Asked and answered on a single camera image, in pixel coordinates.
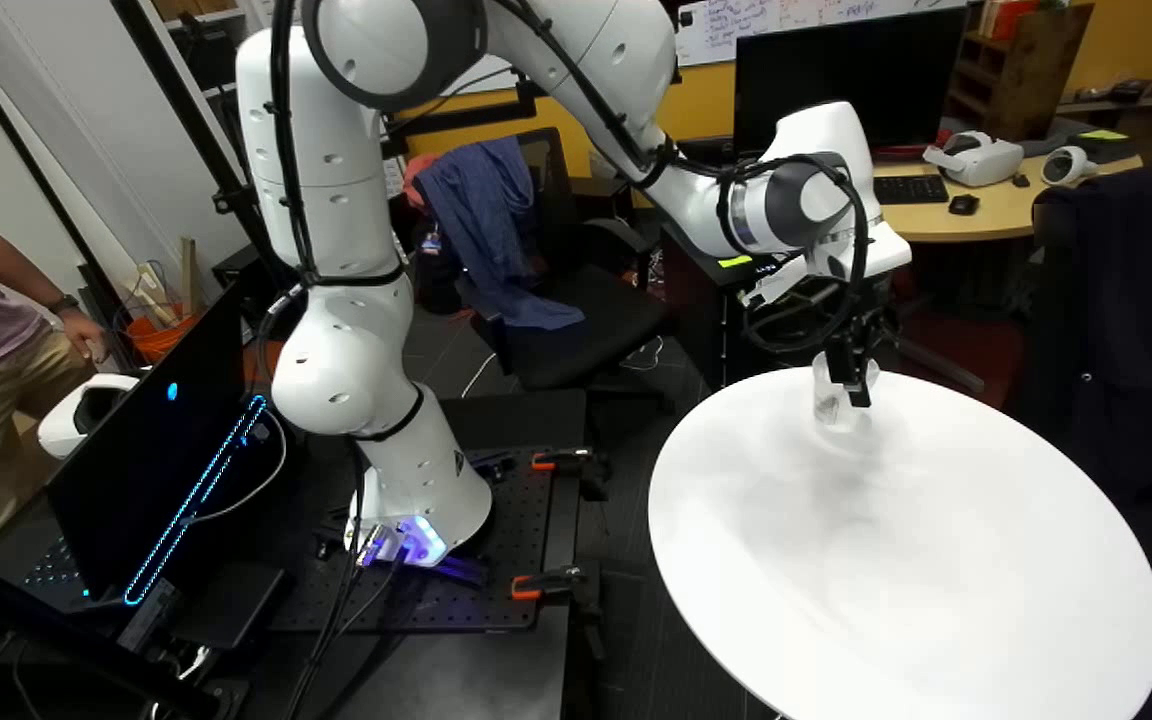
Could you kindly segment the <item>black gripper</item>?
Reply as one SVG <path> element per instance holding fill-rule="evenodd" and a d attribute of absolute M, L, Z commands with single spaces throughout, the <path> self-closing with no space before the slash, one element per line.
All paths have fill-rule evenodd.
<path fill-rule="evenodd" d="M 841 333 L 823 343 L 827 380 L 844 388 L 848 404 L 872 406 L 872 388 L 863 380 L 868 357 L 883 335 L 879 312 L 857 312 L 841 325 Z"/>

